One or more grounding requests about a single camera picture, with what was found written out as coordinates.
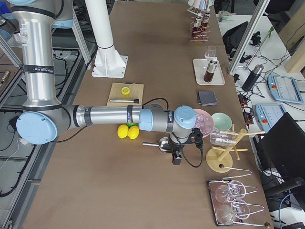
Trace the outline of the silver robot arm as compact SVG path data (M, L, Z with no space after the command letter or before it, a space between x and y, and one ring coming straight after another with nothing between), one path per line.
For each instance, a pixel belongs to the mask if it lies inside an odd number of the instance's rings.
M71 26L70 0L13 0L12 14L19 22L27 100L16 122L19 135L42 145L65 131L98 124L138 124L144 131L169 133L172 163L185 157L183 147L202 149L202 134L195 127L196 112L189 106L164 110L152 106L63 105L56 96L51 27L56 22Z

